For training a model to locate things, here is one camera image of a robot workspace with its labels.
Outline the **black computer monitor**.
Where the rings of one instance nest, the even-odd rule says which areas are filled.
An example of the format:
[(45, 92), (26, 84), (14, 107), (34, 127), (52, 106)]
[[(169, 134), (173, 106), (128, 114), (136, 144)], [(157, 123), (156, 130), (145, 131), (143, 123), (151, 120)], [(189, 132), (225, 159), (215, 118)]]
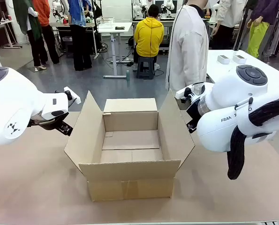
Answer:
[[(172, 1), (173, 1), (174, 8), (171, 7), (170, 12), (171, 13), (176, 13), (178, 1), (177, 0), (172, 0)], [(161, 6), (165, 2), (167, 2), (167, 0), (155, 0), (155, 4), (159, 7), (160, 11), (161, 11)]]

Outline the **person in lime trousers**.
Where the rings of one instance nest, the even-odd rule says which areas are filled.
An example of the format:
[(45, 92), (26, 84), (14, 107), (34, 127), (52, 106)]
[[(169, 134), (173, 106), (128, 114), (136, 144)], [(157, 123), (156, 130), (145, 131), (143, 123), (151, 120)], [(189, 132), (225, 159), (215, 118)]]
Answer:
[(259, 57), (259, 47), (269, 28), (277, 17), (279, 0), (257, 0), (257, 4), (247, 24), (249, 31), (249, 43), (247, 53)]

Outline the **grey desk black frame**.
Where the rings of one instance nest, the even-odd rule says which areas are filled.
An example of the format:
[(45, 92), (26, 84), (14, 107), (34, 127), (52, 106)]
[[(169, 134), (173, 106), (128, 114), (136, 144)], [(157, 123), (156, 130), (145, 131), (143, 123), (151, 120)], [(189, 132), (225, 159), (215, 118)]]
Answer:
[[(60, 22), (50, 23), (55, 28), (55, 32), (58, 35), (59, 50), (62, 50), (67, 58), (73, 58), (73, 42), (71, 35), (71, 27), (68, 24)], [(86, 23), (85, 30), (86, 47), (89, 49), (89, 53), (96, 59), (99, 56), (98, 52), (98, 32), (95, 29), (94, 23)]]

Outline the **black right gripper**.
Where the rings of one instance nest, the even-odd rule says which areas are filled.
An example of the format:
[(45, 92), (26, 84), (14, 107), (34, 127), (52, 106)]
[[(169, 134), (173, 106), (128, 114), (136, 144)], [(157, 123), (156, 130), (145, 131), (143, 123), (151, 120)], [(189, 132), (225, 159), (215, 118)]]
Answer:
[(200, 102), (200, 98), (197, 98), (195, 101), (192, 102), (192, 104), (186, 110), (187, 114), (191, 117), (191, 121), (189, 121), (186, 124), (190, 133), (193, 133), (194, 131), (196, 131), (198, 121), (200, 120), (200, 113), (198, 111), (199, 102)]

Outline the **person in cream jacket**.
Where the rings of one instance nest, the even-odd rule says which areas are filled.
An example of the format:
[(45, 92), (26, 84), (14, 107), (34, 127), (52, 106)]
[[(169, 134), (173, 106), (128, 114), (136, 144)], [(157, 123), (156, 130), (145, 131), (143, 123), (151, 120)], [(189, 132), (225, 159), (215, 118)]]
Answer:
[(220, 0), (217, 11), (217, 23), (212, 30), (212, 49), (229, 48), (234, 27), (242, 18), (246, 0)]

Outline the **clear plastic crate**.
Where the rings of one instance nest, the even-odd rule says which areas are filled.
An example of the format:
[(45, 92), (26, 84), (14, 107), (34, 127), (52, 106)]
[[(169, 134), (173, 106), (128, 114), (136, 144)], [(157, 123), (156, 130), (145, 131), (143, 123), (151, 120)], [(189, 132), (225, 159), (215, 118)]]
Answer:
[(110, 29), (113, 27), (114, 18), (99, 17), (96, 21), (99, 29)]

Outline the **dark plastic stool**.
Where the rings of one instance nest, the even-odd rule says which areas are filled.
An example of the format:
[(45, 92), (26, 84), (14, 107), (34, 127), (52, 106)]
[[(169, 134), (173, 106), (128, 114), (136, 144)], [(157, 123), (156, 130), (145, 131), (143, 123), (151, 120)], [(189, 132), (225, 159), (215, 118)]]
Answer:
[(155, 76), (154, 58), (139, 57), (136, 77), (138, 79), (153, 80)]

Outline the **black slanted pole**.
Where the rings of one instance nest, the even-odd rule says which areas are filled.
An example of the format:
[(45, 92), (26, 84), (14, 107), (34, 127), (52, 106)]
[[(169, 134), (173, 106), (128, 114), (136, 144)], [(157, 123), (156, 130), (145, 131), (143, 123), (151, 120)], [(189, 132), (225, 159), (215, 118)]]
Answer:
[(249, 41), (249, 29), (247, 28), (247, 23), (250, 19), (252, 10), (245, 8), (243, 11), (243, 17), (240, 22), (237, 37), (233, 46), (234, 51), (242, 50), (246, 51), (248, 47), (248, 41)]

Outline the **brown cardboard box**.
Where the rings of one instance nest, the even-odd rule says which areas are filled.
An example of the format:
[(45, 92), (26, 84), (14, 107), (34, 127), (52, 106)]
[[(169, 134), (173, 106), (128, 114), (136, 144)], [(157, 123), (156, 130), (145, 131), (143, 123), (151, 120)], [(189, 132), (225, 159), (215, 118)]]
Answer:
[(154, 98), (128, 98), (104, 109), (88, 93), (64, 151), (98, 202), (171, 197), (194, 146), (171, 92), (160, 108)]

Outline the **white standing desk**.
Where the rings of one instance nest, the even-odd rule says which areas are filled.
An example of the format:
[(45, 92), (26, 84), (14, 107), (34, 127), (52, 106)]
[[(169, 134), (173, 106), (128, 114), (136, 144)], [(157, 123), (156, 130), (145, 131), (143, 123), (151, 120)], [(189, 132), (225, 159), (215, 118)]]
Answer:
[[(118, 56), (119, 60), (118, 63), (128, 63), (130, 61), (122, 60), (122, 56), (120, 54), (120, 45), (121, 45), (121, 34), (129, 32), (131, 28), (132, 22), (114, 22), (113, 27), (110, 29), (99, 29), (98, 33), (100, 34), (110, 34), (110, 40), (111, 40), (111, 52), (112, 52), (112, 64), (113, 64), (113, 75), (104, 75), (103, 78), (118, 78), (118, 79), (126, 79), (126, 75), (118, 75), (117, 74), (117, 59), (116, 59), (116, 52), (115, 52), (115, 42), (118, 40)], [(115, 30), (115, 27), (124, 26), (124, 30)]]

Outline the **person in white cardigan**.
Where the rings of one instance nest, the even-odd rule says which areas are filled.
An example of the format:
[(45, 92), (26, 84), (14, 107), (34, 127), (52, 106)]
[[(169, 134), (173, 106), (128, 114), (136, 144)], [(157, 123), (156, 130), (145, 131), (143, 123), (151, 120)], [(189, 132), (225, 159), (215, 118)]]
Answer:
[(173, 94), (193, 84), (198, 94), (206, 81), (209, 50), (203, 21), (208, 0), (187, 0), (173, 23), (166, 69), (166, 89)]

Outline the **person in blue shirt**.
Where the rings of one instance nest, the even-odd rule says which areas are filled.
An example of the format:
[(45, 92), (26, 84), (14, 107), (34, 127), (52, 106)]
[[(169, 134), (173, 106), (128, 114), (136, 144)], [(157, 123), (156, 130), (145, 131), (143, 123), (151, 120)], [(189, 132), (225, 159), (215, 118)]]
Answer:
[(68, 0), (69, 25), (73, 43), (73, 59), (75, 71), (83, 71), (92, 67), (90, 53), (87, 49), (86, 19), (83, 0)]

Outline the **person in yellow hoodie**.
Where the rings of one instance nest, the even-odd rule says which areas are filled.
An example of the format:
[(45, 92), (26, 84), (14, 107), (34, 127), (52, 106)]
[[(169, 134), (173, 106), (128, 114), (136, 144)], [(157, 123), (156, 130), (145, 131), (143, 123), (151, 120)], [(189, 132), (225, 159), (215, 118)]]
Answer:
[(155, 4), (150, 5), (148, 16), (136, 26), (133, 71), (137, 70), (139, 57), (153, 58), (154, 70), (160, 69), (157, 55), (164, 37), (164, 26), (158, 20), (158, 14), (159, 7)]

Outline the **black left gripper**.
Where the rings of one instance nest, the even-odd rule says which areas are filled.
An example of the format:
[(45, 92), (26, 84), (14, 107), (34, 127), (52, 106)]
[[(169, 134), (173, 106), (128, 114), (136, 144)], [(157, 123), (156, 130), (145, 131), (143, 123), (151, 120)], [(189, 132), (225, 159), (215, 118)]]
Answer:
[(71, 135), (73, 128), (64, 121), (64, 119), (68, 115), (69, 115), (69, 113), (67, 112), (67, 113), (57, 116), (53, 119), (46, 120), (40, 114), (38, 114), (38, 115), (35, 115), (30, 118), (28, 127), (40, 126), (41, 128), (43, 128), (45, 130), (56, 129), (64, 135)]

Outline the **person in orange shirt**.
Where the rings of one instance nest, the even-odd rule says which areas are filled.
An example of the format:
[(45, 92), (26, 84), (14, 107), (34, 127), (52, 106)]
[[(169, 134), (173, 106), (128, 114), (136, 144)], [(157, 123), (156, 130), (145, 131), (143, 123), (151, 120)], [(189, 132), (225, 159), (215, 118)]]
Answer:
[(55, 47), (55, 37), (49, 23), (50, 6), (48, 0), (32, 0), (34, 9), (39, 13), (38, 20), (40, 22), (44, 40), (46, 42), (50, 58), (53, 64), (58, 64), (59, 56)]

